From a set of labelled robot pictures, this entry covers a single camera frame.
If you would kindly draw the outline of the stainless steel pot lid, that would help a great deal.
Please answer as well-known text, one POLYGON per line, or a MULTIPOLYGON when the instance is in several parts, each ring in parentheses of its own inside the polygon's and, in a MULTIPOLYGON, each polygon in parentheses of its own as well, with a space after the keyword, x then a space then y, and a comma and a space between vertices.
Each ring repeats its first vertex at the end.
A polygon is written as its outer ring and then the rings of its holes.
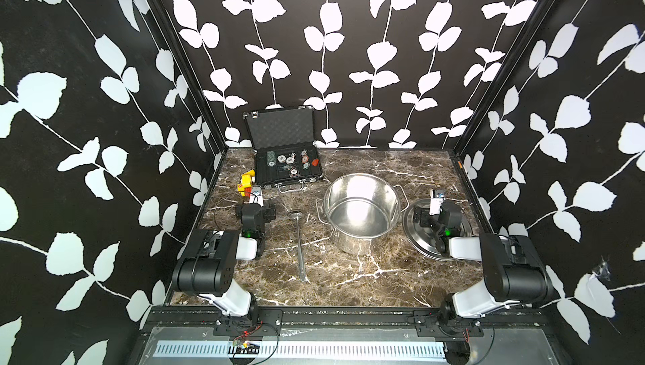
POLYGON ((454 214, 454 227, 432 229, 421 228, 413 223, 415 207, 429 208, 430 198, 415 201, 403 212, 402 226, 408 241, 415 249, 430 259, 438 261, 452 260, 449 252, 449 241, 458 237, 473 237, 472 226, 462 208, 451 200, 444 200, 441 209, 451 210, 454 214))

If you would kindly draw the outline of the long steel ladle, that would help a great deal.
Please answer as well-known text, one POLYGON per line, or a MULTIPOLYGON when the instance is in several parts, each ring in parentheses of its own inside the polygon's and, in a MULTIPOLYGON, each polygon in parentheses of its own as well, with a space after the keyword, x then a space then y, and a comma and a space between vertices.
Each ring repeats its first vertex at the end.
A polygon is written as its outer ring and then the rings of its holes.
POLYGON ((297 254, 298 254, 298 270, 299 270, 299 278, 302 282, 307 283, 308 278, 307 278, 307 273, 306 273, 306 265, 305 265, 305 258, 304 254, 302 251, 302 233, 301 233, 301 228, 300 228, 300 222, 302 218, 304 218, 304 215, 300 211, 291 211, 289 213, 290 219, 294 220, 296 224, 296 235, 297 235, 297 254))

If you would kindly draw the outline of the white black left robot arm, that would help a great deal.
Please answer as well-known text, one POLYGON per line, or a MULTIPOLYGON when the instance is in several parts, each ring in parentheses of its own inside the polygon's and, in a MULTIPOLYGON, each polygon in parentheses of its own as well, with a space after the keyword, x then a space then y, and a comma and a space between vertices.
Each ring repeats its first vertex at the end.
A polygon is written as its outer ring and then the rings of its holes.
POLYGON ((271 202, 235 207, 236 230, 198 229, 189 237, 171 278, 176 292, 205 299, 225 316, 250 316, 255 297, 234 279, 240 260, 259 259, 265 250, 265 226, 275 220, 271 202))

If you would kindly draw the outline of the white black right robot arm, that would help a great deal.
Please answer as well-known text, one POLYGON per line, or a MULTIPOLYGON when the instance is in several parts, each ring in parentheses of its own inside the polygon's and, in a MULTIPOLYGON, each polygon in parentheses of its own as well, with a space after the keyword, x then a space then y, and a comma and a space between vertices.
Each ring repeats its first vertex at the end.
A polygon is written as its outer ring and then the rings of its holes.
POLYGON ((528 237, 470 235, 470 224, 452 201, 418 200, 404 211, 402 225, 421 254, 482 265, 481 281, 445 299, 439 313, 443 323, 480 319, 511 306, 539 304, 554 294, 546 266, 528 237))

